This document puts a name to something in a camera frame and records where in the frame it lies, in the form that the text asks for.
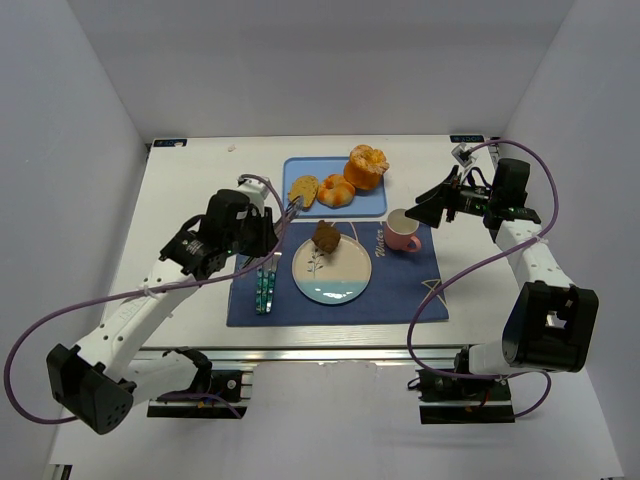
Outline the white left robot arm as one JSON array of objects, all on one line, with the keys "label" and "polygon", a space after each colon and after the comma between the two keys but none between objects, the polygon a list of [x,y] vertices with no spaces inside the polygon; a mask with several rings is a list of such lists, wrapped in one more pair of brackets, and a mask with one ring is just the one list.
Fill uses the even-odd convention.
[{"label": "white left robot arm", "polygon": [[229,258],[260,258],[275,248],[268,191],[265,183],[249,178],[218,190],[206,212],[187,220],[161,249],[139,296],[124,300],[73,347],[55,346],[46,358],[54,399],[103,435],[144,401],[209,393],[212,363],[196,349],[169,349],[142,367],[132,361],[163,321]]}]

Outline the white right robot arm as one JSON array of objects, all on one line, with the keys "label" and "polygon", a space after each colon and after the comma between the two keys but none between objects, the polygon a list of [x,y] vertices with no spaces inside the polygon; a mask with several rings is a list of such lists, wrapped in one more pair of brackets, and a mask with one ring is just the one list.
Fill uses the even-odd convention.
[{"label": "white right robot arm", "polygon": [[578,372],[586,363],[599,300],[554,259],[538,214],[525,205],[529,174],[528,163],[503,158],[490,187],[473,187],[453,169],[406,213],[432,228],[458,213],[480,217],[520,289],[501,338],[457,355],[455,372],[462,377]]}]

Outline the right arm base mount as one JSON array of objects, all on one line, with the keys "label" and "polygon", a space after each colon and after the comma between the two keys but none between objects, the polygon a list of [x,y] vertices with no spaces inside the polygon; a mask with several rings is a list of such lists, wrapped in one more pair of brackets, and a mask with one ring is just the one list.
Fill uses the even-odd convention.
[{"label": "right arm base mount", "polygon": [[511,391],[506,380],[465,380],[424,369],[407,383],[418,394],[423,425],[514,423]]}]

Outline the brown chocolate croissant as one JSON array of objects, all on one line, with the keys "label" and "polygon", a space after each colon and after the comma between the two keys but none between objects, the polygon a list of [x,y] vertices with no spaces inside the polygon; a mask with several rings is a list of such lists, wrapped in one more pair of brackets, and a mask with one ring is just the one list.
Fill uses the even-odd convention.
[{"label": "brown chocolate croissant", "polygon": [[332,254],[340,243],[341,233],[333,225],[320,220],[311,240],[320,251]]}]

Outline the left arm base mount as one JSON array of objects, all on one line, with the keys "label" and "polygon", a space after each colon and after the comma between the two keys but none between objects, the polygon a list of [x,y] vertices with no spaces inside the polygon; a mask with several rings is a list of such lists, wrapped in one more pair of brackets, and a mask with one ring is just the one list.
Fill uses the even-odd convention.
[{"label": "left arm base mount", "polygon": [[241,419],[251,397],[252,373],[237,368],[215,367],[203,352],[191,348],[174,349],[197,368],[187,390],[163,394],[151,400],[148,418]]}]

